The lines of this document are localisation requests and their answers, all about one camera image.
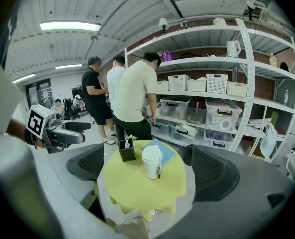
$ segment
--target fluorescent light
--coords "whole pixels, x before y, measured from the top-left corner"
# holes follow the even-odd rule
[[[81,64],[78,65],[67,65],[67,66],[56,66],[56,69],[62,69],[62,68],[69,68],[69,67],[81,67]]]
[[[56,29],[81,29],[88,31],[99,31],[101,25],[95,23],[85,23],[77,21],[53,21],[40,24],[41,31],[56,30]]]
[[[21,81],[23,81],[23,80],[25,80],[25,79],[28,79],[28,78],[30,78],[30,77],[33,77],[33,76],[36,76],[36,75],[35,75],[35,74],[29,74],[29,75],[27,75],[27,76],[24,76],[24,77],[22,77],[22,78],[19,78],[19,79],[13,81],[13,83],[21,82]]]

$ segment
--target white t-shirt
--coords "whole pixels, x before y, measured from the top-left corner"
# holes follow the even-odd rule
[[[111,109],[114,110],[116,104],[116,95],[120,78],[126,69],[122,66],[112,67],[107,73],[107,82],[109,89],[109,98]]]
[[[114,115],[124,122],[140,122],[146,94],[156,91],[156,71],[144,61],[138,61],[123,73],[117,91]]]

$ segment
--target beige t-shirt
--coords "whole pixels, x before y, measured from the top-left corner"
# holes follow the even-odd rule
[[[146,62],[138,61],[124,71],[119,82],[114,115],[124,122],[140,122],[146,94],[156,91],[156,71]]]

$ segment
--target bottle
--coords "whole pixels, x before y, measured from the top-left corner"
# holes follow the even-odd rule
[[[270,57],[269,57],[269,64],[271,66],[277,66],[277,60],[276,57],[271,53]]]
[[[288,101],[288,90],[286,90],[285,92],[283,105],[287,105],[287,101]]]

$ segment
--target yellow tablecloth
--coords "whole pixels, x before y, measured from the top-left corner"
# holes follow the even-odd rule
[[[186,193],[184,162],[177,152],[162,168],[161,178],[151,180],[146,176],[141,160],[141,148],[151,141],[135,142],[136,160],[122,162],[117,150],[109,158],[104,169],[104,183],[113,204],[118,204],[123,213],[135,209],[149,219],[149,211],[158,209],[169,214],[176,211],[176,198]]]

